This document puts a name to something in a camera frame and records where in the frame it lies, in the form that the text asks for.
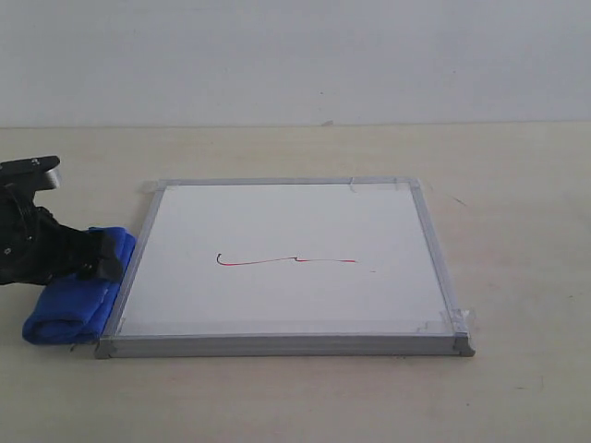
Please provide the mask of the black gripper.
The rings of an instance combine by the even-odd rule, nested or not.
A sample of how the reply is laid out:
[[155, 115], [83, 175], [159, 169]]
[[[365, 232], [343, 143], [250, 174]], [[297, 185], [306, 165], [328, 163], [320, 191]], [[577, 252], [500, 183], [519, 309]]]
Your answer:
[[80, 280], [121, 281], [125, 229], [82, 232], [60, 224], [14, 185], [1, 186], [1, 283], [44, 286], [76, 274]]

